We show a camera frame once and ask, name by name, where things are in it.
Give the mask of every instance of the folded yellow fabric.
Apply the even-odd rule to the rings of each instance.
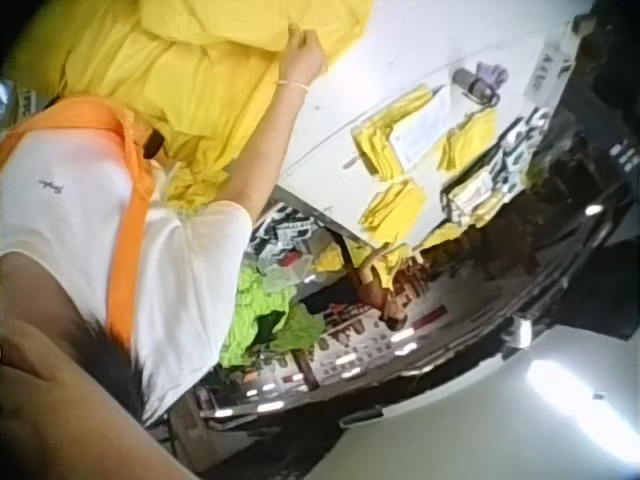
[[[10,75],[49,95],[92,93],[142,113],[181,162],[179,208],[210,202],[275,89],[290,23],[330,60],[362,34],[372,0],[52,0]]]
[[[464,228],[453,222],[447,222],[444,225],[432,231],[419,246],[419,250],[434,247],[440,243],[447,242],[458,238],[464,232]]]
[[[432,98],[431,90],[424,85],[420,86],[374,115],[353,132],[356,144],[376,169],[381,180],[394,180],[403,174],[402,166],[389,141],[393,126],[420,110]]]
[[[354,266],[359,267],[365,258],[371,253],[372,248],[364,243],[356,243],[345,238],[349,254]],[[408,245],[402,244],[387,252],[380,260],[373,262],[373,267],[380,276],[383,288],[393,288],[391,271],[398,263],[411,256],[411,249]],[[337,243],[332,242],[318,254],[313,267],[316,272],[337,272],[344,266],[342,251]]]
[[[496,121],[496,109],[488,108],[472,115],[463,125],[449,132],[438,170],[460,173],[493,143]]]
[[[402,242],[422,212],[427,195],[412,180],[394,183],[378,193],[360,218],[360,224],[379,243]]]

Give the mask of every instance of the green fabric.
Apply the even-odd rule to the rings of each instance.
[[[250,360],[246,350],[258,333],[257,317],[274,310],[284,312],[286,316],[289,312],[289,302],[295,293],[295,287],[267,293],[262,286],[262,276],[255,268],[243,266],[238,279],[236,310],[220,353],[220,363],[224,367],[248,365]]]
[[[319,315],[311,315],[302,304],[291,307],[284,326],[271,342],[274,352],[311,348],[324,332],[324,320]]]

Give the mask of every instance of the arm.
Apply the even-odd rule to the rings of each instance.
[[[313,31],[292,27],[280,66],[281,84],[218,193],[244,207],[255,221],[269,199],[284,161],[291,132],[310,85],[322,72],[326,56]]]
[[[360,275],[360,280],[362,283],[371,283],[373,282],[373,272],[371,271],[371,267],[373,267],[373,263],[378,260],[382,255],[384,255],[389,247],[390,243],[385,243],[381,247],[374,249],[367,257],[362,261],[360,267],[358,268],[358,273]]]

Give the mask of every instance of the orange strap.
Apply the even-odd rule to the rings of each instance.
[[[17,125],[0,142],[0,169],[4,166],[22,136],[28,132],[53,128],[90,128],[110,131],[123,141],[123,161],[131,176],[133,188],[114,248],[109,274],[107,325],[127,346],[133,337],[136,280],[144,225],[153,194],[154,182],[149,162],[142,147],[135,143],[133,112],[96,98],[77,96],[56,103],[44,112]]]

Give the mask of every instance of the small logo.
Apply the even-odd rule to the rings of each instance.
[[[62,193],[62,189],[64,188],[64,185],[58,186],[53,182],[47,182],[45,180],[40,180],[39,183],[40,185],[42,185],[43,189],[50,188],[56,195],[60,195]]]

